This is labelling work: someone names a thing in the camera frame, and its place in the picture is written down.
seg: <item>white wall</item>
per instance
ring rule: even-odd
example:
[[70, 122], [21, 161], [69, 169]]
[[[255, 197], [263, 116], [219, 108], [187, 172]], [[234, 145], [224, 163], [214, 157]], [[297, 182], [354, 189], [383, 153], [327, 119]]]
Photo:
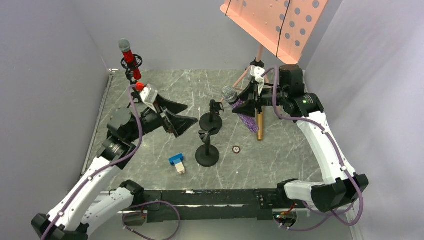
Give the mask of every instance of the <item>white wall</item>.
[[306, 69], [344, 154], [369, 178], [365, 240], [424, 236], [424, 2], [344, 0]]
[[[258, 42], [221, 12], [224, 0], [75, 1], [108, 68], [121, 68], [121, 38], [143, 57], [143, 69], [244, 69], [258, 51]], [[308, 65], [341, 1], [327, 4], [301, 67]], [[267, 66], [282, 64], [268, 50], [262, 58]]]
[[108, 75], [71, 2], [0, 1], [0, 239], [77, 182]]

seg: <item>red microphone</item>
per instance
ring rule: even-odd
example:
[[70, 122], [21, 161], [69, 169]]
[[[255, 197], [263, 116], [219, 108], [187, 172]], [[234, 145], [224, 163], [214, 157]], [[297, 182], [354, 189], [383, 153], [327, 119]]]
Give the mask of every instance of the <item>red microphone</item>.
[[127, 39], [122, 38], [121, 40], [119, 40], [119, 49], [122, 51], [123, 58], [125, 59], [126, 64], [134, 73], [134, 79], [140, 80], [142, 78], [142, 74], [140, 73], [138, 67], [134, 68], [137, 66], [137, 61], [133, 52], [131, 52], [130, 42]]

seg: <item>gold cylinder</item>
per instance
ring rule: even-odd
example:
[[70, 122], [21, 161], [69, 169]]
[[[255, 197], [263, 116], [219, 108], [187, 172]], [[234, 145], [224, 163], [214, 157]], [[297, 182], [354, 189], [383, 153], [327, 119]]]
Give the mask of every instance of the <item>gold cylinder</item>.
[[256, 114], [256, 124], [259, 126], [259, 131], [256, 133], [257, 140], [261, 142], [264, 138], [264, 108], [261, 113]]

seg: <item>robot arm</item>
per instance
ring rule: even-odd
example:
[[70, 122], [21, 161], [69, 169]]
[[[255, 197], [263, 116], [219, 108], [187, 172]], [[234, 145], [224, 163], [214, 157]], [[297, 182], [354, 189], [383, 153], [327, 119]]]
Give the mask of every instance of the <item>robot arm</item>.
[[[250, 82], [239, 95], [244, 104], [233, 109], [233, 113], [254, 117], [256, 111], [259, 113], [262, 111], [262, 106], [273, 105], [271, 88], [262, 89], [261, 87], [265, 84], [262, 81], [264, 72], [260, 67], [251, 68]], [[343, 155], [330, 130], [324, 107], [318, 96], [305, 92], [303, 70], [297, 65], [284, 65], [279, 68], [278, 74], [276, 105], [283, 106], [284, 111], [291, 116], [288, 119], [293, 120], [305, 135], [318, 160], [323, 180], [323, 182], [286, 180], [277, 185], [278, 193], [283, 200], [314, 203], [323, 213], [353, 203], [358, 198], [358, 193], [345, 171], [353, 176], [361, 192], [369, 183], [366, 175], [358, 175]], [[324, 131], [311, 123], [312, 121], [321, 125]], [[344, 166], [341, 166], [337, 152], [327, 134], [334, 140]]]
[[136, 118], [140, 118], [143, 135], [163, 127], [167, 133], [174, 134], [176, 138], [198, 120], [177, 115], [187, 109], [187, 106], [162, 98], [150, 84], [142, 89], [140, 95], [148, 108], [141, 113], [140, 117], [134, 116], [128, 108], [119, 108], [107, 125], [107, 139], [103, 142], [88, 171], [48, 214], [39, 213], [34, 217], [31, 224], [40, 237], [59, 216], [48, 232], [46, 240], [85, 240], [120, 210], [132, 206], [133, 203], [143, 202], [144, 189], [128, 180], [123, 182], [110, 197], [90, 207], [99, 193], [125, 168], [131, 157], [102, 170], [97, 175], [94, 173], [111, 162], [128, 156], [136, 148], [132, 144], [139, 138]]

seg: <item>gray marble surface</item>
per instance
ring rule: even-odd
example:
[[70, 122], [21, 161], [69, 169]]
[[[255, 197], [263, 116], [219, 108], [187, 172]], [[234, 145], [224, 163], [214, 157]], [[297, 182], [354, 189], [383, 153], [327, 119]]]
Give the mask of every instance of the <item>gray marble surface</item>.
[[[142, 82], [153, 84], [164, 98], [188, 105], [182, 116], [200, 118], [209, 111], [209, 101], [219, 101], [224, 86], [233, 85], [243, 70], [146, 70]], [[89, 158], [95, 157], [106, 139], [107, 123], [116, 108], [129, 103], [125, 93], [129, 81], [123, 71], [112, 80]], [[264, 137], [257, 141], [231, 107], [224, 102], [221, 114], [223, 127], [211, 137], [212, 145], [220, 152], [219, 162], [213, 167], [202, 167], [195, 159], [202, 145], [197, 123], [184, 135], [175, 138], [162, 128], [145, 135], [140, 150], [126, 168], [117, 175], [108, 189], [117, 188], [131, 179], [147, 190], [191, 189], [256, 189], [275, 188], [277, 183], [298, 178], [303, 181], [322, 180], [318, 162], [300, 129], [291, 121], [279, 120], [272, 107], [264, 110]], [[145, 106], [138, 105], [142, 111]], [[233, 146], [240, 146], [235, 154]], [[186, 174], [178, 175], [168, 159], [182, 153]]]

